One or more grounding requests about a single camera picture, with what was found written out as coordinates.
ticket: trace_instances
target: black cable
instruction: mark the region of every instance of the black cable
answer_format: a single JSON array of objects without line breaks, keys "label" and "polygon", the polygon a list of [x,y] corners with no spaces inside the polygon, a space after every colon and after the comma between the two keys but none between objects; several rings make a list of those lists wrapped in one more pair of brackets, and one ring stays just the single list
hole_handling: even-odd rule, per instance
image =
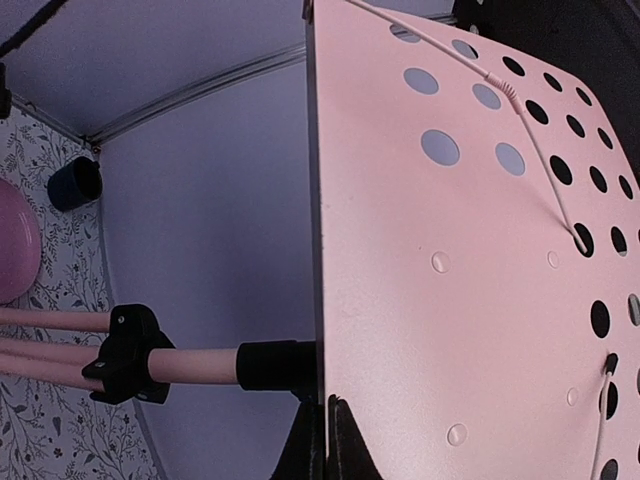
[{"label": "black cable", "polygon": [[16,50],[22,46],[24,42],[29,40],[36,31],[45,23],[51,20],[58,10],[67,3],[68,0],[51,0],[44,7],[31,17],[9,40],[0,45],[0,58],[5,57],[9,52]]}]

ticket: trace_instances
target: black bracket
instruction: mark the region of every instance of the black bracket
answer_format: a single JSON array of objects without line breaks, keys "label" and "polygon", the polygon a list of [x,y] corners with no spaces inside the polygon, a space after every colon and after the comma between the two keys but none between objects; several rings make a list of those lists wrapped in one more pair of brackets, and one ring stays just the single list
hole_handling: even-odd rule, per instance
[{"label": "black bracket", "polygon": [[91,399],[117,405],[136,397],[163,404],[171,385],[155,382],[149,374],[149,354],[156,348],[175,347],[160,331],[153,312],[144,305],[115,307],[98,358],[82,369],[84,377],[104,385],[105,392],[93,392]]},{"label": "black bracket", "polygon": [[6,88],[6,71],[4,63],[0,63],[0,120],[6,120],[11,115],[11,92]]}]

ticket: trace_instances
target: black plastic end cap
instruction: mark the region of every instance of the black plastic end cap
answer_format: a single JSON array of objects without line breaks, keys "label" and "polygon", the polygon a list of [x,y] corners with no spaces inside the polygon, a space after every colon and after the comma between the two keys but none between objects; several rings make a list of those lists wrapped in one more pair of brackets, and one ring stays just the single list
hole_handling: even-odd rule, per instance
[{"label": "black plastic end cap", "polygon": [[607,361],[604,363],[605,373],[616,373],[616,367],[618,366],[618,355],[616,353],[610,353],[607,355]]}]

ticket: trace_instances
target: pink rod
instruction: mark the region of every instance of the pink rod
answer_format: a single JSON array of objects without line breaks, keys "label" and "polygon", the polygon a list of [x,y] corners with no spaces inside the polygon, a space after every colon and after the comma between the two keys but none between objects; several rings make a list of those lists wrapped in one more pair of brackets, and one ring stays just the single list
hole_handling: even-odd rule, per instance
[{"label": "pink rod", "polygon": [[100,380],[84,378],[81,370],[77,365],[0,354],[0,373],[18,375],[40,380],[41,382],[56,383],[65,387],[81,388],[92,392],[104,392],[104,387]]},{"label": "pink rod", "polygon": [[151,378],[161,383],[237,385],[237,349],[156,349],[149,355]]},{"label": "pink rod", "polygon": [[99,347],[0,338],[0,353],[68,365],[87,365],[98,358],[98,350]]},{"label": "pink rod", "polygon": [[108,312],[43,312],[0,308],[0,325],[107,333],[110,318],[111,314]]}]

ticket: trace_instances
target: floral wallpaper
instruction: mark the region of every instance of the floral wallpaper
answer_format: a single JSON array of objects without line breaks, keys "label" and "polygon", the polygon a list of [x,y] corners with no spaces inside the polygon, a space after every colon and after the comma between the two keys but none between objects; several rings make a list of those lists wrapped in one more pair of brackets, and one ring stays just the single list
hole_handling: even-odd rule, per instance
[{"label": "floral wallpaper", "polygon": [[[46,183],[78,155],[76,143],[14,109],[0,121],[0,178],[16,186],[38,217],[43,252],[36,283],[8,306],[35,310],[109,309],[96,204],[62,214]],[[96,334],[5,327],[20,339],[97,345]],[[131,402],[111,407],[88,392],[0,376],[0,480],[159,480]]]}]

